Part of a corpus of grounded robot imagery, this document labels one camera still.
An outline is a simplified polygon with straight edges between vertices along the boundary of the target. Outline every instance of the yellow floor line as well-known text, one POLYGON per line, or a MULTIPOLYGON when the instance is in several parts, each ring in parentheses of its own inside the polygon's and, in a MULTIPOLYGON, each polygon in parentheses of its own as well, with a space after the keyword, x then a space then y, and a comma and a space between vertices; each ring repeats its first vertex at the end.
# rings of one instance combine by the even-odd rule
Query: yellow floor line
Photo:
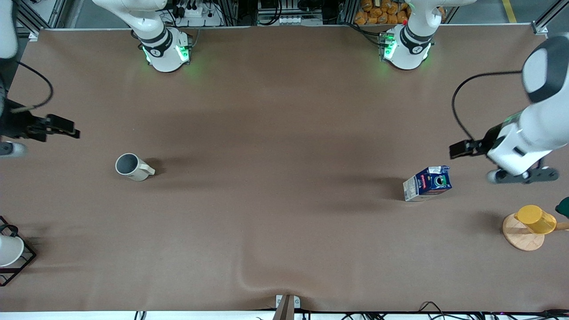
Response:
POLYGON ((512 4, 510 0, 502 0, 504 4, 504 9, 506 10, 506 15, 508 16, 508 21, 510 23, 517 23, 516 16, 514 15, 514 10, 512 9, 512 4))

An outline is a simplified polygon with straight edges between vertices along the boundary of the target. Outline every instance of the bread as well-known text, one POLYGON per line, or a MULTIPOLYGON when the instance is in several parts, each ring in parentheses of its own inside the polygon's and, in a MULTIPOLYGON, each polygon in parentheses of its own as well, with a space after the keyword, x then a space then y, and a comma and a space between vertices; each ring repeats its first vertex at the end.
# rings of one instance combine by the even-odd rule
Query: bread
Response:
POLYGON ((407 14, 405 11, 399 11, 397 13, 397 23, 404 23, 405 21, 407 21, 407 14))
POLYGON ((369 11, 369 17, 370 18, 379 18, 382 13, 383 12, 381 11, 381 8, 374 7, 373 9, 371 9, 369 11))
POLYGON ((397 16, 394 14, 387 15, 387 23, 388 24, 397 24, 397 16))
POLYGON ((381 11, 386 12, 391 8, 391 0, 381 0, 381 11))
POLYGON ((397 5, 397 3, 392 2, 391 6, 387 10, 387 14, 396 14, 398 8, 399 8, 399 6, 397 5))
POLYGON ((368 13, 363 11, 358 11, 356 13, 356 18, 354 19, 355 24, 359 24, 360 26, 365 24, 368 21, 368 13))
POLYGON ((447 12, 443 7, 439 7, 439 11, 442 16, 441 19, 444 22, 447 19, 447 12))
POLYGON ((377 18, 377 23, 387 23, 387 13, 382 13, 379 18, 377 18))
POLYGON ((360 2, 362 10, 368 12, 369 10, 373 9, 373 2, 372 0, 361 0, 360 2))

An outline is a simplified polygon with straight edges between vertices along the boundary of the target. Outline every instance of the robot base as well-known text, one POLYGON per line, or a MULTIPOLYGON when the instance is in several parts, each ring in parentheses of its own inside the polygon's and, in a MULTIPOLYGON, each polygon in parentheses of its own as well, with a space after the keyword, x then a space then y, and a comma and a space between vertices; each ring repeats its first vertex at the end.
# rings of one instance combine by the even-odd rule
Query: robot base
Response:
POLYGON ((148 63, 160 72, 176 71, 183 64, 189 64, 192 52, 192 38, 176 28, 168 30, 172 32, 172 44, 161 57, 154 57, 144 50, 148 63))
POLYGON ((405 47, 401 42, 401 30, 403 30, 403 28, 404 26, 402 24, 398 24, 394 28, 386 31, 388 34, 393 34, 393 46, 380 48, 380 55, 383 60, 391 62, 395 67, 399 69, 411 70, 418 67, 421 62, 427 58, 428 50, 431 48, 431 44, 422 50, 420 54, 411 54, 409 52, 409 49, 407 49, 407 47, 405 47))

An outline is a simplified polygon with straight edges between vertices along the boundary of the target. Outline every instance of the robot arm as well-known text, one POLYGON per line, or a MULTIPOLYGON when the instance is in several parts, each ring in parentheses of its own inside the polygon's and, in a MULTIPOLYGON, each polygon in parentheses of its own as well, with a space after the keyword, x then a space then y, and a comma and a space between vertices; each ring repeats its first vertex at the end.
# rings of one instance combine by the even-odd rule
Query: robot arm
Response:
POLYGON ((542 167, 542 159, 569 143, 569 34, 545 40, 530 54, 522 82, 531 101, 527 108, 491 128, 482 140, 450 147, 451 159, 485 154, 499 168, 489 172, 493 183, 558 178, 555 169, 542 167))
POLYGON ((405 0, 411 6, 407 25, 401 24, 387 31, 393 40, 382 48, 383 59, 399 69, 411 70, 427 58, 431 40, 442 17, 437 9, 442 6, 464 6, 476 0, 405 0))
POLYGON ((438 7, 465 6, 476 0, 406 0, 406 2, 411 6, 411 17, 407 23, 410 31, 419 36, 431 36, 442 21, 438 7))
POLYGON ((18 39, 12 18, 12 0, 0 0, 0 59, 16 55, 18 39))
POLYGON ((189 63, 191 38, 175 28, 167 28, 156 10, 166 0, 93 0, 126 22, 142 43, 148 63, 161 72, 171 72, 189 63))
MULTIPOLYGON (((18 40, 12 19, 12 1, 0 0, 0 60, 13 58, 17 50, 18 40)), ((23 106, 8 99, 4 88, 6 84, 1 84, 0 138, 6 136, 13 139, 34 139, 42 142, 47 140, 48 134, 63 134, 79 138, 80 132, 75 130, 75 124, 72 121, 54 114, 48 114, 45 118, 36 117, 30 112, 47 103, 49 99, 36 106, 23 106)), ((21 157, 26 152, 26 146, 21 143, 0 141, 0 158, 21 157)))

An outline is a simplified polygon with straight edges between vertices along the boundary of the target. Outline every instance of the black cable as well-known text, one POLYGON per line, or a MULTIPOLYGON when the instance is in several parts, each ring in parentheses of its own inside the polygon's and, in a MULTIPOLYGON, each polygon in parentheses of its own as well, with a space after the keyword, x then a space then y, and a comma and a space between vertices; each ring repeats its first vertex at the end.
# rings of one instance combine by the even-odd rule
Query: black cable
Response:
POLYGON ((174 18, 174 15, 172 14, 172 11, 167 10, 167 9, 163 9, 163 10, 159 10, 159 11, 161 11, 161 12, 164 12, 164 11, 165 11, 165 12, 168 12, 168 14, 170 14, 170 17, 172 18, 172 23, 174 24, 174 27, 175 27, 175 28, 178 28, 178 26, 176 25, 176 18, 174 18))
POLYGON ((282 0, 277 0, 277 5, 275 6, 275 15, 273 16, 273 18, 269 22, 266 23, 258 22, 258 24, 260 24, 261 26, 270 26, 271 24, 274 24, 275 22, 279 21, 282 13, 283 13, 282 0))
MULTIPOLYGON (((208 5, 209 11, 212 11, 212 9, 211 9, 211 4, 212 4, 212 2, 208 2, 208 4, 209 4, 209 5, 208 5)), ((223 12, 223 8, 222 8, 221 6, 220 6, 219 9, 218 9, 218 8, 217 8, 217 5, 214 3, 214 4, 213 4, 213 7, 215 8, 215 11, 216 11, 216 12, 219 12, 219 13, 221 13, 221 15, 223 15, 223 17, 224 17, 225 20, 226 20, 226 22, 225 22, 226 25, 227 25, 227 20, 233 20, 233 21, 235 21, 235 22, 237 22, 237 23, 239 22, 239 20, 237 20, 237 19, 234 18, 234 17, 228 17, 228 16, 226 15, 226 13, 223 12)))
POLYGON ((4 80, 4 76, 0 72, 0 84, 2 85, 2 98, 8 97, 8 89, 6 89, 6 81, 4 80))
POLYGON ((137 311, 134 313, 134 320, 145 320, 146 319, 146 311, 137 311))
POLYGON ((433 320, 433 319, 439 318, 439 317, 441 317, 441 316, 443 317, 443 320, 446 320, 445 317, 444 317, 443 311, 439 308, 438 305, 436 305, 436 303, 434 303, 434 302, 432 302, 432 301, 425 301, 425 302, 423 302, 423 304, 421 305, 422 307, 420 307, 420 308, 419 308, 419 311, 417 311, 417 312, 420 312, 420 311, 424 310, 428 305, 432 305, 432 306, 435 307, 435 308, 439 311, 439 313, 440 313, 440 315, 438 315, 438 316, 436 316, 436 317, 434 317, 434 318, 431 318, 431 314, 428 314, 429 320, 433 320))
POLYGON ((464 80, 458 87, 456 87, 455 93, 452 95, 452 100, 451 100, 451 106, 452 106, 452 114, 455 117, 456 123, 459 125, 459 127, 464 131, 464 133, 468 136, 468 138, 470 140, 475 140, 474 137, 470 134, 470 132, 466 129, 466 127, 463 125, 462 121, 460 121, 459 116, 456 114, 456 107, 455 107, 455 100, 456 100, 456 95, 459 93, 460 88, 462 88, 467 82, 469 82, 470 80, 479 78, 479 77, 485 77, 485 76, 501 76, 501 75, 516 75, 522 73, 521 70, 517 70, 517 71, 498 71, 498 72, 486 72, 486 73, 479 73, 477 75, 474 75, 466 80, 464 80))
POLYGON ((445 319, 445 317, 450 317, 450 318, 459 319, 459 320, 470 320, 470 319, 460 318, 460 317, 457 317, 455 315, 442 313, 442 312, 441 312, 441 314, 432 317, 432 320, 435 320, 435 319, 440 318, 440 317, 443 317, 443 319, 445 319))
POLYGON ((348 318, 350 318, 351 320, 354 320, 354 318, 352 318, 352 315, 355 313, 346 313, 346 316, 344 318, 342 318, 341 320, 346 320, 348 318))
POLYGON ((20 61, 16 61, 16 62, 17 62, 19 65, 21 65, 22 67, 24 67, 24 68, 30 70, 31 72, 35 73, 35 74, 38 75, 40 78, 42 78, 43 81, 45 81, 45 82, 47 83, 47 85, 50 87, 50 94, 47 96, 47 98, 46 98, 43 102, 41 102, 41 103, 39 103, 39 104, 35 104, 35 105, 30 106, 30 107, 25 107, 25 108, 23 108, 23 109, 22 109, 22 108, 16 108, 16 109, 13 109, 12 112, 13 112, 13 113, 18 113, 18 112, 22 112, 22 111, 28 111, 28 110, 38 109, 39 107, 46 105, 46 104, 51 100, 51 98, 53 97, 53 85, 51 84, 51 82, 50 82, 49 80, 47 80, 47 78, 44 77, 41 73, 39 73, 37 70, 33 69, 33 68, 30 67, 29 65, 27 65, 27 64, 25 64, 25 63, 23 63, 23 62, 20 62, 20 61))
POLYGON ((385 46, 384 44, 381 44, 381 43, 379 43, 379 42, 376 42, 376 41, 373 40, 372 38, 368 37, 368 35, 378 37, 378 36, 380 36, 379 32, 365 31, 365 30, 363 30, 362 28, 360 28, 359 26, 357 26, 357 25, 355 25, 355 24, 352 24, 352 23, 349 23, 349 22, 339 22, 339 24, 346 25, 346 26, 348 26, 348 27, 350 27, 350 28, 356 30, 357 32, 361 33, 369 42, 375 44, 376 46, 379 46, 379 47, 384 47, 384 46, 385 46))
POLYGON ((379 314, 377 312, 364 312, 362 313, 364 319, 367 318, 368 320, 385 320, 384 316, 386 314, 379 314))

